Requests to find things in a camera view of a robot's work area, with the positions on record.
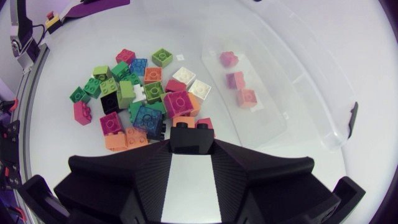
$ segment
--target pile of lego bricks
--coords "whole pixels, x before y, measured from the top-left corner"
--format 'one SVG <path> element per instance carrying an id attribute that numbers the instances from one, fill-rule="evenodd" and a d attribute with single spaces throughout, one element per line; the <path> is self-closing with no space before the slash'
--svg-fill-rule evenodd
<path id="1" fill-rule="evenodd" d="M 94 68 L 92 77 L 82 89 L 72 93 L 75 120 L 82 125 L 91 122 L 91 110 L 87 103 L 98 99 L 105 116 L 99 119 L 105 138 L 105 148 L 125 151 L 145 146 L 150 140 L 164 140 L 165 119 L 172 119 L 195 128 L 205 123 L 213 129 L 210 118 L 199 119 L 201 104 L 206 100 L 211 86 L 196 79 L 196 75 L 181 67 L 162 85 L 162 69 L 172 63 L 173 55 L 160 49 L 152 55 L 158 67 L 148 67 L 145 58 L 136 58 L 133 51 L 123 49 L 117 56 L 118 63 L 109 69 L 107 65 Z M 118 113 L 127 109 L 132 127 L 123 129 Z"/>

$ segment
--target transparent blue lego brick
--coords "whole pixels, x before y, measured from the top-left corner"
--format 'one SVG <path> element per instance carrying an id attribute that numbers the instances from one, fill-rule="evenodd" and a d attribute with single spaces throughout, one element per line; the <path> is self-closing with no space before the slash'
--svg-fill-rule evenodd
<path id="1" fill-rule="evenodd" d="M 156 136 L 162 128 L 162 112 L 145 106 L 140 106 L 136 119 L 132 124 L 135 128 L 139 128 L 147 132 L 148 135 Z"/>
<path id="2" fill-rule="evenodd" d="M 138 76 L 144 76 L 146 67 L 148 67 L 148 59 L 135 58 L 130 65 L 130 73 L 135 72 Z"/>

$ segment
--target cable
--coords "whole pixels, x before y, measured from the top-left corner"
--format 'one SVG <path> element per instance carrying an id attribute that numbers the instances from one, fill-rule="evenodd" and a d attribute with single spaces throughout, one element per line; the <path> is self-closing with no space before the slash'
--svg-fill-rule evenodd
<path id="1" fill-rule="evenodd" d="M 41 41 L 44 39 L 45 33 L 48 31 L 48 30 L 45 29 L 43 24 L 33 25 L 33 27 L 39 27 L 39 26 L 43 28 L 43 33 L 42 33 L 42 36 L 41 36 L 40 40 L 37 43 L 38 46 L 40 45 Z"/>

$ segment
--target white lego brick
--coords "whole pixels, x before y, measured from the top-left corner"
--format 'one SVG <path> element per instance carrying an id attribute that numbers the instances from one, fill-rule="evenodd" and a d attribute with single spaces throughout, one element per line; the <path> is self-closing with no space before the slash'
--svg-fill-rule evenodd
<path id="1" fill-rule="evenodd" d="M 192 84 L 196 75 L 189 71 L 188 69 L 181 67 L 176 73 L 174 73 L 173 78 L 179 82 L 185 83 L 187 88 Z"/>
<path id="2" fill-rule="evenodd" d="M 147 100 L 147 96 L 144 93 L 144 87 L 140 86 L 139 84 L 134 85 L 134 93 L 136 94 L 136 98 L 132 102 L 141 102 L 144 104 Z"/>
<path id="3" fill-rule="evenodd" d="M 195 80 L 188 92 L 192 93 L 197 98 L 199 104 L 202 104 L 207 95 L 209 95 L 210 90 L 211 86 L 199 80 Z"/>

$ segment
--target green lego brick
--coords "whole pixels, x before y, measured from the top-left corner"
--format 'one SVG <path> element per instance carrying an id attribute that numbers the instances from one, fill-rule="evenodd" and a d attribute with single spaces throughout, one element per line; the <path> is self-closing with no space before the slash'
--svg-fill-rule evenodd
<path id="1" fill-rule="evenodd" d="M 119 62 L 117 66 L 112 68 L 113 77 L 116 81 L 120 81 L 122 78 L 130 74 L 129 65 L 126 62 Z"/>
<path id="2" fill-rule="evenodd" d="M 152 108 L 152 109 L 161 111 L 163 120 L 166 119 L 166 109 L 162 102 L 155 102 L 154 104 L 147 104 L 145 106 L 148 108 Z"/>
<path id="3" fill-rule="evenodd" d="M 120 89 L 118 89 L 118 103 L 120 109 L 129 108 L 130 103 L 136 98 L 136 94 L 133 91 L 133 86 L 129 81 L 120 81 Z"/>
<path id="4" fill-rule="evenodd" d="M 77 89 L 72 93 L 72 95 L 69 96 L 69 99 L 72 100 L 73 103 L 77 103 L 80 100 L 84 103 L 87 103 L 90 100 L 90 96 L 87 95 L 87 93 L 83 91 L 80 86 L 78 86 Z"/>
<path id="5" fill-rule="evenodd" d="M 152 62 L 159 67 L 166 67 L 168 64 L 172 63 L 173 54 L 166 51 L 165 49 L 160 49 L 152 54 Z"/>
<path id="6" fill-rule="evenodd" d="M 130 81 L 132 85 L 139 84 L 140 86 L 142 86 L 141 80 L 139 79 L 138 75 L 134 72 L 122 78 L 121 81 Z"/>
<path id="7" fill-rule="evenodd" d="M 166 112 L 165 117 L 164 117 L 165 119 L 168 119 L 168 118 L 169 118 L 169 112 L 167 112 L 166 106 L 164 105 L 164 97 L 165 97 L 167 94 L 169 94 L 169 93 L 160 94 L 160 99 L 162 100 L 163 107 L 164 107 L 164 110 L 165 110 L 165 112 Z"/>
<path id="8" fill-rule="evenodd" d="M 127 110 L 130 113 L 130 122 L 131 123 L 134 123 L 134 120 L 136 119 L 136 116 L 137 116 L 140 106 L 142 106 L 141 102 L 130 103 L 130 106 Z"/>
<path id="9" fill-rule="evenodd" d="M 101 92 L 103 96 L 106 96 L 114 91 L 118 90 L 118 84 L 114 80 L 114 78 L 110 78 L 106 81 L 103 81 L 99 87 L 101 88 Z"/>
<path id="10" fill-rule="evenodd" d="M 153 104 L 156 101 L 162 101 L 162 99 L 160 99 L 160 94 L 164 93 L 162 82 L 146 84 L 144 85 L 144 91 L 149 104 Z"/>
<path id="11" fill-rule="evenodd" d="M 95 79 L 100 81 L 105 81 L 109 78 L 112 78 L 112 72 L 107 65 L 97 66 L 94 68 L 93 76 Z"/>
<path id="12" fill-rule="evenodd" d="M 101 81 L 95 78 L 90 78 L 84 87 L 84 91 L 91 97 L 98 99 L 101 94 Z"/>

